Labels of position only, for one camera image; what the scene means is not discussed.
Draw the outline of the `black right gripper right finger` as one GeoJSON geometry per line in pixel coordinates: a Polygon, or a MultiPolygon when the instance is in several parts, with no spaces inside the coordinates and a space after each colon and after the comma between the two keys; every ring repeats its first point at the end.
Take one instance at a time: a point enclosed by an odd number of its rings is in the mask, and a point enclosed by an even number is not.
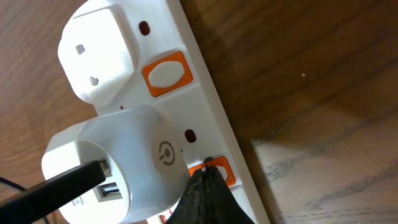
{"type": "Polygon", "coordinates": [[[254,222],[237,203],[218,168],[210,165],[212,160],[212,157],[204,160],[207,223],[253,224],[254,222]]]}

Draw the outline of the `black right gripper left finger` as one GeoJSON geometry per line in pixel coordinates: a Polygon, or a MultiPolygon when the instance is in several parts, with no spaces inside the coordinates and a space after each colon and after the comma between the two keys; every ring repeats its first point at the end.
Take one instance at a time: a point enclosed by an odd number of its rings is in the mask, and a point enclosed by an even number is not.
{"type": "Polygon", "coordinates": [[[207,222],[208,181],[198,169],[188,181],[184,193],[166,224],[203,224],[207,222]]]}

